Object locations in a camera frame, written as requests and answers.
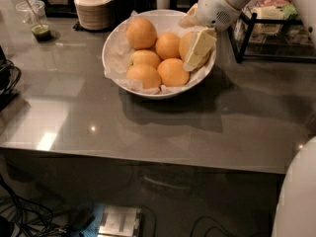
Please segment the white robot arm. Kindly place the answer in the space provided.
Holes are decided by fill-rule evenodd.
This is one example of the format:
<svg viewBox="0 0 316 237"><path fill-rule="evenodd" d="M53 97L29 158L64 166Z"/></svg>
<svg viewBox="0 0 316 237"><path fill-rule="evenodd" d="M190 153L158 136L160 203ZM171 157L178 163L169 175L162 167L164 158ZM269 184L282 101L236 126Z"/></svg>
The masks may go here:
<svg viewBox="0 0 316 237"><path fill-rule="evenodd" d="M198 0L180 21L184 28L214 27L222 32L251 0ZM291 0L316 42L316 0ZM272 237L316 237L316 137L291 161L279 194Z"/></svg>

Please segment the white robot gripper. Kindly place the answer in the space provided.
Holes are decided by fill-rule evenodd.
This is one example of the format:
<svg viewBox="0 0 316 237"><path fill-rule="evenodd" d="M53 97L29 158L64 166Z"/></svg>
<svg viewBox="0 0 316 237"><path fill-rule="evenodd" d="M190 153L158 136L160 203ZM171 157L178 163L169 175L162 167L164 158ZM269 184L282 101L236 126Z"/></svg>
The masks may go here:
<svg viewBox="0 0 316 237"><path fill-rule="evenodd" d="M191 38L189 50L184 61L186 71L194 71L204 66L215 47L217 33L225 31L240 16L241 9L237 7L238 0L198 0L181 18L182 28L208 26L195 31Z"/></svg>

